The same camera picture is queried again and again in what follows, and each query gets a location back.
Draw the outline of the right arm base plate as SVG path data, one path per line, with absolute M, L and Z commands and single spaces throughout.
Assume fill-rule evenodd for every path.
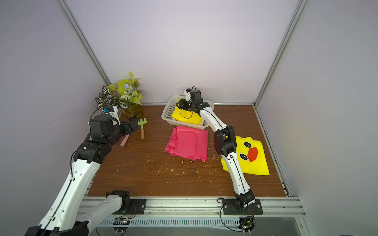
M 231 198 L 218 198 L 217 202 L 222 204 L 222 211 L 225 215 L 243 214 L 243 215 L 263 215 L 263 208 L 260 199 L 255 199 L 252 205 L 249 205 L 247 209 L 240 209 L 236 202 L 236 199 Z

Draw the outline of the plain yellow raincoat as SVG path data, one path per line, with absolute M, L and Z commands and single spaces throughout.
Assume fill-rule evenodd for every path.
M 175 106 L 175 109 L 172 113 L 172 118 L 176 121 L 188 123 L 188 124 L 195 124 L 201 125 L 202 118 L 195 112 L 189 112 L 183 109 L 179 109 Z

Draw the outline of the pink raincoat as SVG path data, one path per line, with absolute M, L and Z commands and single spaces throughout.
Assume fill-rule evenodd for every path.
M 171 156 L 183 157 L 193 161 L 207 161 L 209 131 L 176 126 L 173 128 L 165 152 Z

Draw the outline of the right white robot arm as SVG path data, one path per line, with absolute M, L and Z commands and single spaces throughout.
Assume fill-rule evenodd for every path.
M 221 155 L 228 168 L 237 207 L 243 213 L 251 210 L 256 199 L 238 161 L 237 142 L 233 126 L 226 125 L 218 118 L 211 106 L 203 100 L 201 91 L 189 88 L 185 90 L 185 96 L 186 98 L 178 101 L 176 106 L 179 109 L 197 113 L 209 124 L 214 132 L 214 148 L 217 154 Z

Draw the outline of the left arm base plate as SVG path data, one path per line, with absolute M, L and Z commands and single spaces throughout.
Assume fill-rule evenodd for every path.
M 116 215 L 143 215 L 146 208 L 146 199 L 131 199 L 130 206 L 128 208 L 121 208 L 118 211 L 114 212 L 113 214 Z

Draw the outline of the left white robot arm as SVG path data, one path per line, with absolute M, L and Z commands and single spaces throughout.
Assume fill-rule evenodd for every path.
M 88 236 L 103 220 L 115 212 L 134 210 L 127 191 L 114 190 L 88 213 L 78 216 L 85 193 L 113 145 L 121 137 L 138 130 L 135 117 L 120 122 L 102 114 L 89 121 L 90 132 L 70 160 L 70 173 L 39 225 L 29 227 L 27 236 Z

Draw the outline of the white plastic basket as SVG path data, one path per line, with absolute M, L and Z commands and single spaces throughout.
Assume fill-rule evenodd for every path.
M 170 125 L 180 125 L 180 126 L 186 126 L 190 128 L 196 128 L 196 129 L 201 129 L 204 130 L 209 126 L 209 124 L 205 121 L 202 120 L 200 124 L 190 124 L 182 121 L 178 121 L 175 118 L 172 117 L 172 114 L 174 113 L 174 110 L 177 108 L 176 103 L 179 101 L 179 99 L 186 99 L 184 95 L 173 95 L 167 102 L 166 106 L 164 107 L 161 118 L 164 121 L 167 121 Z

